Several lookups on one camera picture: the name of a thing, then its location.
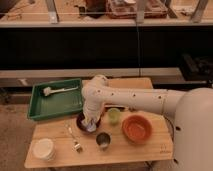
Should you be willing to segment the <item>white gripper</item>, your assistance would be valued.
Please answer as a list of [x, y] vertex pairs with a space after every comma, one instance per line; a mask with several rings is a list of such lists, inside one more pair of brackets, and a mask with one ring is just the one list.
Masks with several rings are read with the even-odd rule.
[[83, 105], [84, 119], [82, 124], [88, 126], [91, 121], [97, 123], [103, 113], [104, 103], [86, 100]]

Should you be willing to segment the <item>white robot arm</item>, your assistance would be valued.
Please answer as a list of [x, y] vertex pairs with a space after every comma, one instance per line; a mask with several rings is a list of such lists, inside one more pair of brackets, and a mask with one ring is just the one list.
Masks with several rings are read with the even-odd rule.
[[104, 75], [96, 75], [83, 86], [82, 96], [85, 127], [99, 120], [104, 103], [174, 116], [172, 171], [213, 171], [213, 88], [114, 88]]

